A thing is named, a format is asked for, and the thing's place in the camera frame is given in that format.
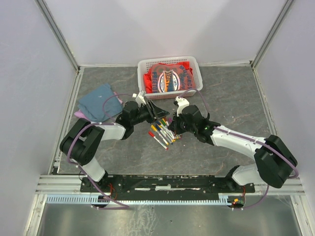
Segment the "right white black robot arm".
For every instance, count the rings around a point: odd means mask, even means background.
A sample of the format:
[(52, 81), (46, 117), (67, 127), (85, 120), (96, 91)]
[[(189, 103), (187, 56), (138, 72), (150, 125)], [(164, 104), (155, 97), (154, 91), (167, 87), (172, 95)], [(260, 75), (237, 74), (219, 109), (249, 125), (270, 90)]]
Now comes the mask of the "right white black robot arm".
[(281, 188), (287, 179), (298, 175), (297, 160), (281, 138), (275, 135), (255, 137), (230, 130), (204, 117), (195, 105), (175, 113), (168, 129), (178, 135), (189, 132), (202, 143), (231, 149), (255, 162), (230, 170), (225, 180), (230, 192), (237, 192), (244, 185), (258, 181)]

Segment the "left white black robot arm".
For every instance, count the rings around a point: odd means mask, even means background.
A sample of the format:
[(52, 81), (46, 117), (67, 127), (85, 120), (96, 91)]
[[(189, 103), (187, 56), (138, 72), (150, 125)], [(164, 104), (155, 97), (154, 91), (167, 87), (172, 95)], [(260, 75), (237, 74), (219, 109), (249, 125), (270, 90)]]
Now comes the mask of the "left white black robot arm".
[(67, 156), (70, 164), (77, 165), (92, 179), (92, 187), (103, 192), (108, 188), (108, 173), (97, 161), (95, 154), (100, 142), (125, 140), (133, 132), (134, 126), (142, 122), (154, 123), (170, 113), (148, 100), (139, 105), (128, 101), (114, 123), (93, 123), (80, 118), (60, 143), (60, 151)]

